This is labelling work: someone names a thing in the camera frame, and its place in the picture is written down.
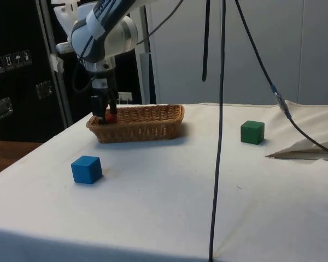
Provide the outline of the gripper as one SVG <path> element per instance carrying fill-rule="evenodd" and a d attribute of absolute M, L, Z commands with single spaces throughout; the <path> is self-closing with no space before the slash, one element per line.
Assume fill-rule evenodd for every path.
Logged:
<path fill-rule="evenodd" d="M 109 112 L 117 114 L 117 85 L 114 70 L 96 72 L 92 78 L 92 89 L 103 96 L 108 95 Z M 99 124 L 106 123 L 106 101 L 101 95 L 91 96 L 92 114 Z"/>

